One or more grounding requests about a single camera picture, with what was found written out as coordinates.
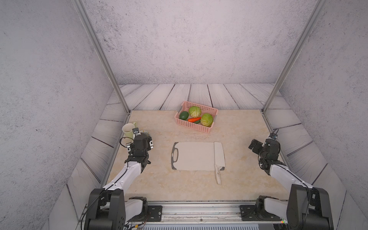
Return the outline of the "white cutting board grey rim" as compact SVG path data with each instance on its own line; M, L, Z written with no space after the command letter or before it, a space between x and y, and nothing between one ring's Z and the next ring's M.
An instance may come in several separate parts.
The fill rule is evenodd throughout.
M176 142L172 147L173 170L214 171L214 142Z

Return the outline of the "white plastic knife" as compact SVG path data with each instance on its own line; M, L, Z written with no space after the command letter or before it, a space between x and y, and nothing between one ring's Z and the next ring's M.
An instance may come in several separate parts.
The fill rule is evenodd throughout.
M215 177L218 185L221 185L220 171L225 168L225 155L221 142L214 142Z

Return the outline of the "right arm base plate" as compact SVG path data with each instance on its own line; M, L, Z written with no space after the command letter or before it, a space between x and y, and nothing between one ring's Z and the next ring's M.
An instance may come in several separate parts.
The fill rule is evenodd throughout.
M282 219L274 214L266 211L258 211L256 204L240 205L240 213L242 221L282 221Z

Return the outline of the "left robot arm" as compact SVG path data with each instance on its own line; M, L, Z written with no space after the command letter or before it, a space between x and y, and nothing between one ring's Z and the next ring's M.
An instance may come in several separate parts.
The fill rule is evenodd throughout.
M147 217L147 199L138 197L125 201L124 193L150 164L148 151L153 148L153 141L147 131L138 131L137 128L133 129L130 140L130 143L123 145L128 151L128 158L120 173L109 184L90 193L81 229L123 230L132 218Z

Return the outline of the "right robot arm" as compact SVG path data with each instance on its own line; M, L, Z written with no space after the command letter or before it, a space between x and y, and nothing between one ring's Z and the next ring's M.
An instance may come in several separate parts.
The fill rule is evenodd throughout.
M257 154L259 167L289 192L288 201L259 196L253 210L256 218L270 220L278 217L287 222L290 230L334 229L328 192L305 182L279 161L281 144L274 135L264 143L253 139L249 149Z

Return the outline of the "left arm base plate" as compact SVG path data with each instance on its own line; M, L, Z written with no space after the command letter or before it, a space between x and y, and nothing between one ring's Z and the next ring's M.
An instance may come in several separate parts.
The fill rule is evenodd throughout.
M162 206L148 205L143 207L139 215L134 216L130 221L133 222L160 222L162 219Z

